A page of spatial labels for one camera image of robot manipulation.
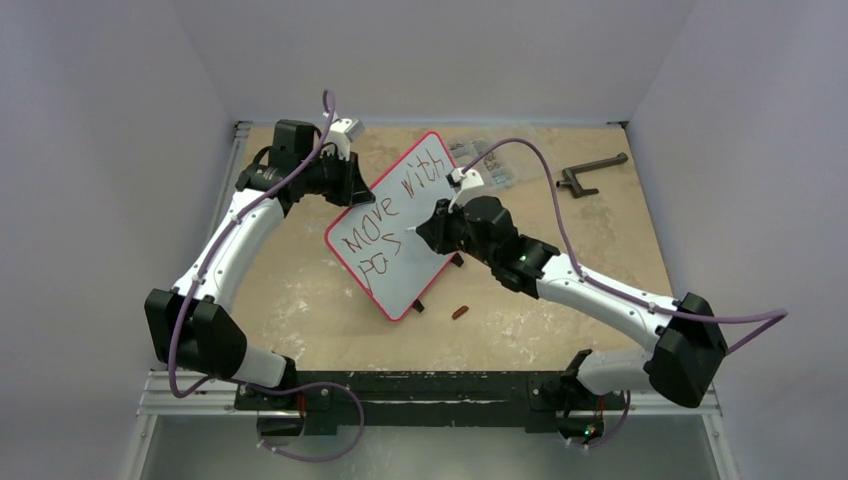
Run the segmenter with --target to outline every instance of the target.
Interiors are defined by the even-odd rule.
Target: move with pos
[[[400,320],[452,255],[439,255],[409,227],[450,198],[456,164],[435,132],[424,135],[371,185],[377,201],[348,209],[324,235],[360,286],[390,320]]]

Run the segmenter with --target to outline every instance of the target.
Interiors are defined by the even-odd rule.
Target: black tool
[[[564,168],[562,169],[562,176],[564,177],[564,180],[558,181],[557,187],[571,189],[571,196],[574,198],[594,195],[598,193],[599,190],[597,188],[583,188],[583,185],[580,185],[580,182],[577,181],[577,174],[591,172],[592,170],[611,167],[613,165],[621,165],[626,161],[627,154],[622,152],[612,158],[605,158],[603,160],[584,163],[583,165],[575,165],[573,167]]]

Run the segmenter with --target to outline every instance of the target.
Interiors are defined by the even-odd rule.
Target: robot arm
[[[679,312],[712,315],[709,305],[689,294],[678,302],[617,282],[581,266],[583,275],[601,281],[650,307],[639,307],[586,281],[570,259],[545,242],[522,235],[512,217],[494,197],[469,197],[482,185],[473,170],[466,177],[455,170],[448,181],[457,190],[453,199],[439,200],[433,215],[415,232],[435,252],[461,250],[491,268],[506,288],[533,298],[579,310],[632,338],[641,348],[599,354],[584,351],[572,362],[577,380],[589,392],[653,389],[683,406],[695,407],[709,388],[726,355],[718,325],[654,312],[665,307]]]
[[[180,308],[193,282],[199,279],[202,260],[214,256],[207,274],[192,295],[177,345],[177,365],[220,379],[266,387],[293,386],[294,361],[250,345],[229,315],[239,284],[260,246],[283,221],[294,203],[306,194],[318,194],[343,207],[373,202],[374,194],[362,180],[358,157],[350,143],[363,131],[355,119],[335,119],[328,145],[285,188],[261,200],[243,218],[234,215],[251,205],[297,168],[313,148],[314,125],[281,120],[274,140],[239,175],[236,193],[215,234],[192,267],[168,290],[154,289],[144,309],[157,358],[167,363],[168,350]],[[260,164],[267,151],[268,164]],[[233,219],[238,220],[231,226]],[[232,228],[229,235],[222,232]]]

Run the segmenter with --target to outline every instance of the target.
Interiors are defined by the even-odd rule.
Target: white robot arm
[[[579,310],[640,346],[612,354],[581,352],[572,367],[579,368],[577,380],[583,387],[596,395],[656,390],[679,405],[700,404],[727,354],[727,344],[717,324],[660,310],[711,316],[706,301],[689,294],[679,302],[633,288],[575,264],[552,245],[521,235],[497,198],[474,197],[483,183],[473,169],[454,170],[448,182],[456,191],[454,197],[439,200],[430,219],[414,228],[433,251],[463,251],[489,266],[508,289]],[[646,306],[625,301],[621,294]]]

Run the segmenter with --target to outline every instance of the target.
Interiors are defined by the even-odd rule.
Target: whiteboard stand
[[[461,267],[465,264],[465,259],[458,253],[455,253],[453,257],[451,257],[451,263],[456,265],[457,267]],[[416,298],[414,302],[412,302],[412,309],[418,313],[424,311],[424,304],[421,303],[420,298]]]

